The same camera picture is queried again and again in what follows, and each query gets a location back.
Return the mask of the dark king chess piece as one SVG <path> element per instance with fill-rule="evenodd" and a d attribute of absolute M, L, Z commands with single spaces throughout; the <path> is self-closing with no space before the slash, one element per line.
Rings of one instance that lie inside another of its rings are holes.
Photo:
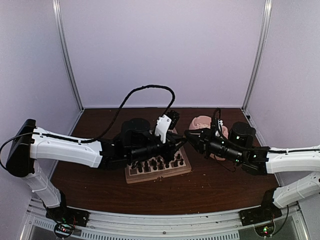
<path fill-rule="evenodd" d="M 153 166 L 153 170 L 156 171 L 156 170 L 157 170 L 157 163 L 154 162 L 154 163 L 152 164 L 152 166 Z"/>

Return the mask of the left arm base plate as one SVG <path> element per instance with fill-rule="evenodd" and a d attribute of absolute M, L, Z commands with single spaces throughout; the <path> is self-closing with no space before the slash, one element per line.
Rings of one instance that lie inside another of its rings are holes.
<path fill-rule="evenodd" d="M 70 207 L 46 208 L 46 217 L 56 223 L 67 224 L 70 226 L 86 227 L 90 213 Z"/>

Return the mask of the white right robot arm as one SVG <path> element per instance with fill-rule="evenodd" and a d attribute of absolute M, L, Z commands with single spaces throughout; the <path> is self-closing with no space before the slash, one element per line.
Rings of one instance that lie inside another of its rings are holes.
<path fill-rule="evenodd" d="M 215 118 L 210 127 L 189 129 L 184 135 L 199 154 L 232 161 L 252 176 L 306 173 L 305 176 L 299 175 L 294 182 L 266 193 L 264 204 L 256 210 L 258 219 L 266 221 L 276 212 L 276 208 L 282 209 L 320 192 L 320 147 L 255 147 L 255 133 L 256 130 L 250 125 L 237 122 L 229 136 L 225 136 L 222 121 Z"/>

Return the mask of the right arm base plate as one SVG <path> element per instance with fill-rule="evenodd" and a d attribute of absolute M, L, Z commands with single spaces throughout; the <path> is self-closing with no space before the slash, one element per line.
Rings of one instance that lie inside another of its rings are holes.
<path fill-rule="evenodd" d="M 239 217 L 242 226 L 271 221 L 282 216 L 282 210 L 275 206 L 258 206 L 241 210 Z"/>

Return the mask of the dark bishop chess piece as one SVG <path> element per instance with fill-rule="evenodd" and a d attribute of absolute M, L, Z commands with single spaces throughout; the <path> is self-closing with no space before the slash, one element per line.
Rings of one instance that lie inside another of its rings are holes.
<path fill-rule="evenodd" d="M 150 169 L 149 169 L 149 165 L 148 165 L 147 162 L 145 162 L 145 163 L 144 163 L 144 171 L 145 171 L 145 172 L 149 172 L 149 170 L 150 170 Z"/>

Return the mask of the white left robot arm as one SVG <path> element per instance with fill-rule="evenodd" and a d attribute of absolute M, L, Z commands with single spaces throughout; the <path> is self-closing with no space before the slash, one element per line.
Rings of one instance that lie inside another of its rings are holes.
<path fill-rule="evenodd" d="M 103 170 L 135 166 L 152 157 L 162 157 L 166 165 L 184 145 L 186 138 L 172 131 L 171 119 L 158 121 L 155 130 L 143 118 L 133 118 L 121 126 L 113 139 L 78 138 L 49 132 L 27 119 L 17 135 L 9 140 L 11 147 L 3 168 L 11 175 L 24 178 L 32 192 L 61 222 L 72 218 L 62 191 L 50 182 L 37 159 L 76 163 Z"/>

